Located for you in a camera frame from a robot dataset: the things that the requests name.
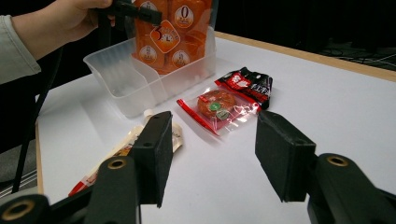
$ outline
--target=hand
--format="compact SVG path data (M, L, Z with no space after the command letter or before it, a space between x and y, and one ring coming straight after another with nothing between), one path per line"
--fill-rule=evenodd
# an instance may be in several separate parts
M110 7L111 0L57 0L45 10L54 15L54 25L59 27L66 42L88 35L97 28L97 13L90 8Z
M12 18L16 33L36 60L94 30L97 15L90 8L110 7L112 0L57 0L49 6ZM114 25L114 17L109 16Z

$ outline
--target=white tabletop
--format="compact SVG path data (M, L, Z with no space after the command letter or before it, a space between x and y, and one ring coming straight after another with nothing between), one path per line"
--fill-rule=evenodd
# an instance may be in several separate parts
M396 83L216 38L214 77L153 108L170 110L184 145L172 161L163 207L142 205L143 223L309 223L306 203L282 203L254 153L257 119L222 137L176 103L246 66L274 79L276 112L317 144L317 155L356 162L380 189L396 193ZM38 118L44 194L51 203L119 143L143 116L127 119L94 76L52 90Z

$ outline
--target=gripper screw hole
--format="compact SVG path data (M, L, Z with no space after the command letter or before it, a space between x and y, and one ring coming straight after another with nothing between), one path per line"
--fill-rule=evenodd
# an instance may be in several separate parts
M5 221L15 220L28 214L35 207L35 202L31 200L23 200L12 204L2 215Z
M330 164L336 165L336 166L348 166L347 160L345 160L341 157L337 157L337 156L330 156L327 158L327 161Z
M120 169L121 167L123 167L126 164L125 160L115 160L110 162L107 167L109 169L115 170L115 169Z

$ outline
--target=snack wrapper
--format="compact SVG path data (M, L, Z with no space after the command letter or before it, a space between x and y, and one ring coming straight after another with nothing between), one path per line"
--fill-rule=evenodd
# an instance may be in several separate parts
M145 120L148 121L149 118L152 116L152 111L145 111L145 116ZM143 125L137 125L133 127L132 130L128 132L128 134L124 137L124 139L122 139L122 141L118 145L113 147L113 149L109 151L107 155L97 165L95 165L86 175L84 175L84 177L82 177L82 179L69 192L68 196L72 196L77 192L80 192L87 187L92 186L96 181L99 166L103 161L113 156L127 156L128 153L133 149L134 142L139 137L139 134L142 133L143 129ZM175 122L172 122L172 144L174 153L179 147L183 145L182 129Z
M211 133L223 135L268 108L272 83L270 76L243 67L177 103Z

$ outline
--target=plastic storage bin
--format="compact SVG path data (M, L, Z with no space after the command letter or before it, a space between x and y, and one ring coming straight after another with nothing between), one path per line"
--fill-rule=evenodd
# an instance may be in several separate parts
M207 32L205 57L167 75L159 75L133 58L133 52L134 40L129 39L83 59L127 118L153 108L216 72L216 43L212 28Z

